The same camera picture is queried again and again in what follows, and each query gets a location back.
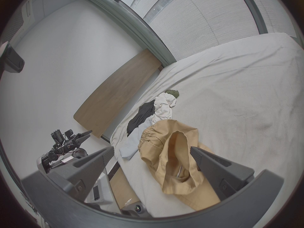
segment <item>olive green cloth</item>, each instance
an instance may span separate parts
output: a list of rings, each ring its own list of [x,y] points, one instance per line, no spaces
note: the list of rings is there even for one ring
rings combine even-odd
[[[179,97],[179,92],[178,90],[173,90],[173,89],[167,89],[165,93],[173,95],[175,98]]]
[[[176,120],[162,120],[143,131],[138,149],[163,193],[174,194],[194,210],[220,200],[203,173],[198,170],[190,147],[211,150],[199,142],[196,128]]]

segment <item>white bed sheet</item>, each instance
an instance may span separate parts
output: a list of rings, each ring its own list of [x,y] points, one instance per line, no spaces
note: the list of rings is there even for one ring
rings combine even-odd
[[[154,217],[193,210],[162,193],[137,152],[120,156],[127,124],[139,106],[166,89],[178,90],[173,119],[196,127],[215,154],[269,169],[285,179],[276,200],[256,224],[265,225],[285,203],[304,169],[304,51],[288,35],[271,33],[222,44],[163,69],[114,131],[111,144],[124,174]]]

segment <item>bolt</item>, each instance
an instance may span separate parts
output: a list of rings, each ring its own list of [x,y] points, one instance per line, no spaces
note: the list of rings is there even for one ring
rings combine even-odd
[[[135,211],[136,211],[136,212],[140,212],[140,211],[141,211],[141,207],[140,207],[139,205],[136,205],[136,206],[135,206]]]

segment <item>wrinkled fabric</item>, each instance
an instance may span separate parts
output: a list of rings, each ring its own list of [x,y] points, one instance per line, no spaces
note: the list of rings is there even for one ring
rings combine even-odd
[[[167,89],[165,90],[165,93],[173,95],[175,98],[179,97],[179,92],[178,90],[173,90],[173,89]]]
[[[133,155],[138,151],[138,143],[142,132],[151,125],[153,125],[152,119],[151,117],[147,117],[147,119],[142,124],[140,124],[131,132],[124,146],[119,149],[122,158],[130,160],[133,157]]]
[[[198,171],[191,146],[211,152],[199,142],[196,128],[176,120],[162,120],[143,131],[138,149],[163,193],[174,194],[194,210],[201,210],[220,200]]]
[[[127,136],[129,136],[136,127],[142,124],[147,119],[147,117],[153,114],[154,114],[154,100],[141,105],[139,107],[138,113],[128,123]]]
[[[168,93],[161,93],[154,99],[155,114],[152,116],[152,122],[155,124],[160,120],[172,119],[172,109],[175,106],[176,98]]]

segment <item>bed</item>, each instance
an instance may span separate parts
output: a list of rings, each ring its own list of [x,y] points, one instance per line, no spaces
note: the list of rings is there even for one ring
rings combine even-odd
[[[131,187],[153,217],[193,212],[162,193],[139,152],[127,161],[119,148],[139,106],[166,89],[178,90],[173,119],[199,130],[215,154],[280,175],[284,184],[256,224],[266,224],[286,202],[304,169],[304,51],[288,35],[251,36],[199,52],[165,67],[111,137]]]

